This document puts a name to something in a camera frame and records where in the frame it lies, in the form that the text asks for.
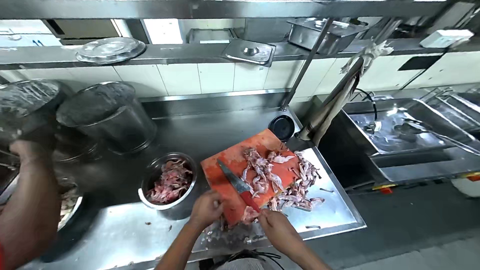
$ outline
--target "round steel lid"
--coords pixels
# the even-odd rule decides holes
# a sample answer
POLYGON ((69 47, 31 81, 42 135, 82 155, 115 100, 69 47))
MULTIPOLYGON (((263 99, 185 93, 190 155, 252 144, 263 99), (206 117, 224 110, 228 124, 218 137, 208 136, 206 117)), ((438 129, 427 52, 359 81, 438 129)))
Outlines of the round steel lid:
POLYGON ((88 42, 76 53, 80 62, 112 64, 125 61, 145 51, 145 43, 130 37, 108 37, 88 42))

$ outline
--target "stainless steel counter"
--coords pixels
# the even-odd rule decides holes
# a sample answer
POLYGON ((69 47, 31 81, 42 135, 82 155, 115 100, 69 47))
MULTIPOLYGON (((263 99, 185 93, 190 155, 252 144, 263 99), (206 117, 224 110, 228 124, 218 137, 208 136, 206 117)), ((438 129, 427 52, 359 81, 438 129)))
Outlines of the stainless steel counter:
MULTIPOLYGON (((299 130, 300 122, 292 112, 281 112, 278 108, 268 107, 270 103, 261 102, 264 98, 281 100, 285 93, 255 95, 259 104, 267 106, 256 109, 251 108, 251 102, 246 102, 252 100, 252 95, 227 94, 199 95, 196 104, 204 108, 210 104, 213 108, 212 104, 218 103, 219 98, 222 98, 223 104, 235 103, 237 109, 238 104, 245 104, 245 109, 171 115, 173 110, 165 108, 169 102, 175 102, 175 112, 179 113, 178 108, 185 107, 181 98, 149 102, 147 111, 156 116, 155 122, 158 125, 157 140, 151 147, 135 156, 118 156, 104 151, 102 158, 95 162, 58 166, 59 174, 75 177, 80 189, 85 192, 83 207, 60 231, 57 243, 41 258, 21 269, 99 270, 113 267, 153 267, 188 220, 193 202, 208 189, 208 184, 203 173, 200 173, 191 195, 179 205, 181 208, 173 211, 149 209, 140 202, 137 189, 144 168, 152 159, 166 152, 179 151, 199 163, 262 131, 280 114, 293 117, 296 129, 299 130)), ((326 201, 312 212, 285 209, 288 219, 302 238, 313 239, 366 227, 318 150, 311 149, 306 156, 320 168, 322 176, 322 179, 309 189, 309 195, 322 196, 326 201), (319 187, 334 192, 321 191, 319 187)), ((252 244, 244 242, 245 236, 255 239, 253 236, 256 234, 261 234, 258 224, 252 227, 241 225, 222 236, 216 231, 210 235, 203 234, 195 243, 190 261, 230 254, 244 248, 270 245, 265 239, 252 244)))

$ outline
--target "hand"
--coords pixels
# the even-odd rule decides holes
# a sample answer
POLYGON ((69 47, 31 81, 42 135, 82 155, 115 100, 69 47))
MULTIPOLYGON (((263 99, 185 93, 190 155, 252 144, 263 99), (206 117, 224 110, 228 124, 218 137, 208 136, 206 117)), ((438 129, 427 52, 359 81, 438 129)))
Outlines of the hand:
POLYGON ((289 258, 301 254, 306 248, 298 232, 282 213, 262 209, 258 221, 272 245, 289 258))
POLYGON ((223 212, 222 196, 215 190, 203 193, 193 205, 189 223, 201 230, 220 218, 223 212))
POLYGON ((22 159, 33 158, 39 155, 51 155, 51 149, 45 149, 39 143, 25 140, 14 141, 10 144, 10 151, 19 155, 22 159))

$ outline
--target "raw chicken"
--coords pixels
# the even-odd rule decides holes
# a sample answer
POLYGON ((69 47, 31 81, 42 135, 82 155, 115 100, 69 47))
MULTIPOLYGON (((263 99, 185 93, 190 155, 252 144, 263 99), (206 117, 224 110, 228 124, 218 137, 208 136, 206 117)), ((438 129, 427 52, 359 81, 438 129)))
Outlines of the raw chicken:
POLYGON ((272 151, 270 152, 270 154, 268 154, 267 159, 275 163, 285 163, 294 157, 295 156, 282 157, 280 154, 277 155, 275 152, 272 151))
POLYGON ((243 211, 241 221, 245 225, 250 225, 256 218, 258 218, 258 216, 260 216, 259 212, 255 211, 255 209, 253 209, 252 207, 247 206, 243 211))
POLYGON ((192 182, 193 172, 184 167, 186 160, 169 160, 162 165, 162 175, 155 182, 155 187, 147 191, 152 203, 168 204, 185 192, 192 182))
MULTIPOLYGON (((267 203, 269 209, 273 211, 281 211, 283 207, 296 207, 306 211, 311 211, 313 206, 321 204, 325 201, 323 198, 307 199, 308 188, 315 184, 315 181, 320 178, 317 169, 308 160, 304 159, 301 152, 295 152, 295 155, 300 160, 300 171, 290 168, 298 177, 293 182, 292 186, 284 188, 282 179, 272 173, 272 162, 284 163, 294 158, 294 156, 283 157, 275 152, 270 152, 266 159, 264 159, 256 149, 248 148, 245 150, 245 158, 247 160, 247 168, 243 171, 242 179, 246 179, 247 171, 252 168, 257 175, 252 180, 253 197, 258 197, 258 194, 265 194, 268 191, 268 186, 271 183, 273 191, 280 194, 274 196, 267 203)), ((254 218, 252 215, 258 214, 252 208, 247 207, 243 214, 242 221, 245 224, 250 224, 254 218)))
MULTIPOLYGON (((322 204, 325 199, 311 198, 307 199, 308 188, 315 184, 315 181, 320 178, 317 169, 308 160, 304 159, 301 152, 295 152, 295 155, 300 160, 300 172, 294 168, 290 171, 294 172, 298 179, 293 182, 293 185, 288 187, 278 196, 272 198, 268 203, 271 210, 281 210, 283 207, 296 207, 302 210, 311 211, 314 205, 322 204)), ((268 155, 268 160, 274 160, 278 157, 274 152, 268 155)))
POLYGON ((278 175, 272 173, 272 167, 274 165, 269 159, 277 157, 275 152, 271 152, 268 155, 268 158, 264 159, 258 154, 256 149, 248 148, 245 150, 244 155, 247 160, 247 168, 243 171, 243 175, 246 177, 246 172, 250 167, 252 167, 257 173, 257 176, 252 181, 252 197, 258 196, 258 194, 265 194, 268 191, 269 183, 272 183, 272 188, 275 193, 277 193, 279 189, 283 192, 286 191, 282 185, 282 179, 278 175))

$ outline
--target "rectangular steel lid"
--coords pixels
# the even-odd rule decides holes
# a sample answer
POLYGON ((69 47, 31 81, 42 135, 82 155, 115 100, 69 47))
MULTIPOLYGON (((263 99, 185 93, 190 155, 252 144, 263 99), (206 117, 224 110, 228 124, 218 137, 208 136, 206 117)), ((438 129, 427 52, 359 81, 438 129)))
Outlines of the rectangular steel lid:
POLYGON ((235 59, 259 65, 268 64, 275 46, 234 38, 223 54, 225 58, 235 59))

